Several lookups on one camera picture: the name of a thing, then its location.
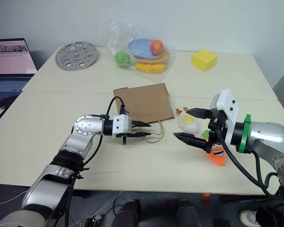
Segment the white table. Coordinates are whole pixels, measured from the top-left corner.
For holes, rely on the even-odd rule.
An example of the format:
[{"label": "white table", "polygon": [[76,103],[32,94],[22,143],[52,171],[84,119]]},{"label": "white table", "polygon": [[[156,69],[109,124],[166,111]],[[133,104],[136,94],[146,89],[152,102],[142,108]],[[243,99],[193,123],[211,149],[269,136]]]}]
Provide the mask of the white table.
[{"label": "white table", "polygon": [[[70,134],[73,121],[83,114],[106,112],[113,94],[83,94],[64,92],[23,92],[0,120],[0,183],[31,185],[49,164]],[[172,108],[208,108],[211,98],[170,97]],[[284,124],[284,110],[278,101],[238,100],[242,122],[246,114],[253,121]],[[115,105],[111,116],[116,114]],[[201,132],[208,121],[199,120]],[[204,151],[185,145],[174,132],[181,132],[177,119],[163,122],[165,135],[156,144],[142,139],[128,139],[126,146],[120,139],[105,136],[102,147],[91,161],[89,171],[75,188],[88,190],[208,192],[234,194],[262,194],[227,159],[224,167],[214,165]],[[252,155],[239,154],[237,159],[255,176]],[[273,168],[261,161],[265,176]],[[279,183],[272,179],[270,192]]]},{"label": "white table", "polygon": [[[55,63],[57,50],[23,90],[110,94],[121,87],[154,84],[139,76],[140,72],[118,67],[106,48],[97,50],[97,61],[79,71],[60,69]],[[252,55],[218,53],[217,64],[202,72],[190,64],[192,54],[178,52],[167,72],[163,82],[171,96],[213,98],[221,90],[231,88],[237,99],[277,100]]]}]

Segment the cardboard sheet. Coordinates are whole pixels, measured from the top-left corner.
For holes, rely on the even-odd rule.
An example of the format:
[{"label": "cardboard sheet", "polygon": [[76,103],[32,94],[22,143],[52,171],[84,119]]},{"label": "cardboard sheet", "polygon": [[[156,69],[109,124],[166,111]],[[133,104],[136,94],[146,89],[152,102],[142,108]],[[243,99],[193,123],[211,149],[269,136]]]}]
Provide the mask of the cardboard sheet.
[{"label": "cardboard sheet", "polygon": [[[120,88],[114,90],[114,95],[123,99],[126,111],[133,120],[151,123],[175,118],[164,83]],[[116,103],[120,111],[120,100],[117,99]]]}]

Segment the yellow sponge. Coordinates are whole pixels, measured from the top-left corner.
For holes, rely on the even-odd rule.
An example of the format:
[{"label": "yellow sponge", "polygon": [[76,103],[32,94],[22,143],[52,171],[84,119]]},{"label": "yellow sponge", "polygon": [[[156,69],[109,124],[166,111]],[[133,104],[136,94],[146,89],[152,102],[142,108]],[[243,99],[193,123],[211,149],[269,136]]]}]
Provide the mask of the yellow sponge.
[{"label": "yellow sponge", "polygon": [[193,54],[190,63],[198,69],[206,71],[216,64],[217,59],[217,55],[210,53],[207,50],[201,50],[198,53]]}]

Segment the yellow banana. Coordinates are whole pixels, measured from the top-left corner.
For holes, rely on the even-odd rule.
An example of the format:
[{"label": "yellow banana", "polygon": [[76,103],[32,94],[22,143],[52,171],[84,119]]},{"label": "yellow banana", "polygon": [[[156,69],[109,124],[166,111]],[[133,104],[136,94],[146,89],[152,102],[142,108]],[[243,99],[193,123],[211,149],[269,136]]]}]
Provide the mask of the yellow banana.
[{"label": "yellow banana", "polygon": [[149,65],[143,63],[136,63],[135,64],[137,70],[145,73],[158,73],[164,72],[167,65],[166,64],[157,64],[157,65]]}]

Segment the laptop screen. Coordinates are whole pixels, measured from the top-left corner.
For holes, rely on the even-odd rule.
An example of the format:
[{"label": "laptop screen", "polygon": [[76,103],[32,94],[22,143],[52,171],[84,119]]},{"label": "laptop screen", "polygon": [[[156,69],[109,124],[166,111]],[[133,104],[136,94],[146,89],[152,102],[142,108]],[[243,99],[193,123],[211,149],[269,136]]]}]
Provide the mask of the laptop screen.
[{"label": "laptop screen", "polygon": [[24,39],[0,40],[0,75],[33,76],[36,66]]}]

